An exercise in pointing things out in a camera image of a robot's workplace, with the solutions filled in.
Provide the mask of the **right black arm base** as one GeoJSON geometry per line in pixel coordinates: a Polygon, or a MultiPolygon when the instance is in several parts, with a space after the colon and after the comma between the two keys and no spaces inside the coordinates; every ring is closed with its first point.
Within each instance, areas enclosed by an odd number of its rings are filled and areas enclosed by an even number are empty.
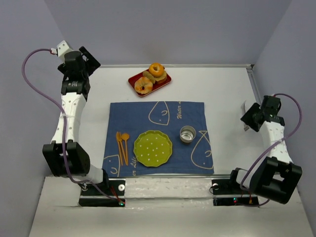
{"type": "Polygon", "coordinates": [[[257,206],[258,197],[240,189],[239,185],[232,184],[230,179],[212,180],[209,192],[213,195],[214,206],[257,206]]]}

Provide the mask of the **orange glazed donut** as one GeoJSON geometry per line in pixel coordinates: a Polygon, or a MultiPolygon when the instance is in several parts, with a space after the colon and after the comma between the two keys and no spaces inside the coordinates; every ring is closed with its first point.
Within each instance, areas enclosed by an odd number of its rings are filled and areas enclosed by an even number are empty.
{"type": "Polygon", "coordinates": [[[153,63],[149,66],[149,73],[156,78],[161,77],[164,73],[164,67],[160,63],[153,63]]]}

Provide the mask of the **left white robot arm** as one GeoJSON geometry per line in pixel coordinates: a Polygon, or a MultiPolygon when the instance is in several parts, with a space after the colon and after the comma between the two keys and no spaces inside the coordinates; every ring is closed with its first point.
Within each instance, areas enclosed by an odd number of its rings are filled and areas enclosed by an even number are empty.
{"type": "Polygon", "coordinates": [[[73,50],[65,41],[57,46],[57,56],[62,60],[58,66],[63,74],[61,102],[57,103],[61,112],[55,134],[43,146],[42,153],[54,176],[72,177],[81,187],[95,184],[106,190],[106,171],[92,165],[79,144],[81,115],[90,91],[89,77],[101,65],[85,47],[73,50]]]}

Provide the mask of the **orange plastic fork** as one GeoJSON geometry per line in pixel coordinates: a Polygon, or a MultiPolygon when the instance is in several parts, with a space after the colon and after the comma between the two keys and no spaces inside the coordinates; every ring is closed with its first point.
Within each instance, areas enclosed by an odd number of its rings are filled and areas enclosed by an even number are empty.
{"type": "Polygon", "coordinates": [[[124,157],[125,164],[128,165],[128,159],[127,159],[126,152],[125,152],[125,149],[124,149],[124,146],[123,146],[123,143],[122,143],[122,136],[121,136],[120,132],[118,132],[118,141],[119,141],[120,146],[121,146],[121,150],[122,150],[122,154],[123,154],[123,157],[124,157]]]}

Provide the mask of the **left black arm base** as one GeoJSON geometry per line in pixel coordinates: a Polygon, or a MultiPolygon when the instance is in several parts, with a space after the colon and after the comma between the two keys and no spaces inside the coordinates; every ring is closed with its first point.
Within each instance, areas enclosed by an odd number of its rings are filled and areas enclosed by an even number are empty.
{"type": "Polygon", "coordinates": [[[78,204],[81,207],[125,207],[126,180],[110,178],[109,187],[98,184],[100,193],[93,185],[81,185],[78,204]]]}

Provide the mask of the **lower speckled bread slice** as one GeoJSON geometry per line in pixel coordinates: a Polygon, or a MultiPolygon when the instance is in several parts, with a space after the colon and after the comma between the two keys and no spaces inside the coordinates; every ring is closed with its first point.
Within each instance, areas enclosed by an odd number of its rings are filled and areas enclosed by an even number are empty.
{"type": "Polygon", "coordinates": [[[167,73],[164,72],[162,76],[155,78],[156,84],[161,84],[163,82],[165,82],[167,79],[167,73]]]}

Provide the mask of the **silver metal cup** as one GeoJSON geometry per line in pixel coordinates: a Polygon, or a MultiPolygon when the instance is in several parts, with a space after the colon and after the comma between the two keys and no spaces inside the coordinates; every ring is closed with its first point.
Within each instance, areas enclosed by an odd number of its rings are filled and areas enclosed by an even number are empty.
{"type": "Polygon", "coordinates": [[[183,143],[191,143],[196,137],[196,130],[192,126],[183,126],[180,129],[180,139],[183,143]]]}

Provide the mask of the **green dotted plate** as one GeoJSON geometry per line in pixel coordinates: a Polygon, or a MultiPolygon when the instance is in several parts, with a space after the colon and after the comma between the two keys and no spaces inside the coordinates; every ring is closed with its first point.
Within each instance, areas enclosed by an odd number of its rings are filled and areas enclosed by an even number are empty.
{"type": "Polygon", "coordinates": [[[145,167],[159,167],[168,162],[173,144],[161,131],[148,130],[134,141],[133,152],[139,163],[145,167]]]}

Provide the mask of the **red rectangular tray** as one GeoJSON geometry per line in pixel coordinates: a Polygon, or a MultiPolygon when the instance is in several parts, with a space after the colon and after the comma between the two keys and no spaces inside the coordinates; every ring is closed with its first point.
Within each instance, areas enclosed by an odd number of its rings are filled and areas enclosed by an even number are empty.
{"type": "Polygon", "coordinates": [[[143,75],[143,73],[140,72],[140,73],[138,73],[138,74],[136,74],[136,75],[130,77],[130,78],[127,80],[128,83],[129,83],[129,85],[130,85],[131,88],[133,89],[133,91],[134,91],[139,97],[145,97],[145,96],[147,96],[147,95],[149,95],[149,94],[151,94],[151,93],[153,93],[153,92],[155,92],[155,91],[161,89],[162,87],[168,85],[168,84],[171,83],[171,81],[172,81],[170,75],[167,74],[166,80],[165,80],[163,83],[160,83],[160,84],[155,83],[155,84],[153,85],[153,90],[152,90],[151,92],[149,92],[149,93],[147,93],[147,94],[140,94],[140,93],[138,93],[138,92],[135,91],[134,85],[135,85],[135,82],[136,82],[142,75],[143,75]]]}

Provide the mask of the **blue fish placemat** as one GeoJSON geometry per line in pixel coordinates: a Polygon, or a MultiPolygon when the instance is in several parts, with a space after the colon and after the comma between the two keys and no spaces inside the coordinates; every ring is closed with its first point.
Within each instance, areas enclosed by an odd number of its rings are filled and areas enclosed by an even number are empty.
{"type": "Polygon", "coordinates": [[[214,173],[212,150],[206,126],[203,102],[157,101],[112,103],[104,151],[103,169],[109,177],[132,177],[152,174],[214,173]],[[191,143],[183,143],[180,129],[192,126],[196,137],[191,143]],[[166,134],[173,151],[168,162],[159,167],[145,167],[133,152],[134,141],[141,133],[158,130],[166,134]],[[120,165],[116,133],[128,133],[128,165],[120,165]]]}

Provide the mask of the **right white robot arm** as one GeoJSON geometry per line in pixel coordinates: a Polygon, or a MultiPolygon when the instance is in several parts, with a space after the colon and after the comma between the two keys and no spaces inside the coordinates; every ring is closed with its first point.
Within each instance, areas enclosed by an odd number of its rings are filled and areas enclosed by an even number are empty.
{"type": "Polygon", "coordinates": [[[302,168],[293,163],[286,140],[300,127],[302,110],[298,106],[299,121],[288,135],[284,134],[285,120],[279,116],[280,94],[265,95],[261,104],[254,103],[245,110],[241,121],[261,134],[265,150],[248,170],[236,168],[230,183],[242,191],[286,204],[290,200],[301,176],[302,168]]]}

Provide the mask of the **pale croissant ring bread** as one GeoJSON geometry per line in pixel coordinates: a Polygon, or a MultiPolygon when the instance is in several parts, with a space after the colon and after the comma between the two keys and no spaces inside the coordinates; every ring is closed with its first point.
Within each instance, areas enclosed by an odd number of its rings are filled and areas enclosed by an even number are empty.
{"type": "Polygon", "coordinates": [[[140,77],[134,84],[134,90],[141,95],[148,94],[153,90],[153,83],[147,77],[140,77]]]}

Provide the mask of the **green speckled bread slice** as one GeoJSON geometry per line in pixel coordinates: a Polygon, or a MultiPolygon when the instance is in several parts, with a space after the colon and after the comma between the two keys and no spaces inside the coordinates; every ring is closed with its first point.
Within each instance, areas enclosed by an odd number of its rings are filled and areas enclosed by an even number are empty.
{"type": "Polygon", "coordinates": [[[156,78],[149,71],[144,71],[142,74],[144,77],[148,78],[152,84],[156,83],[156,78]]]}

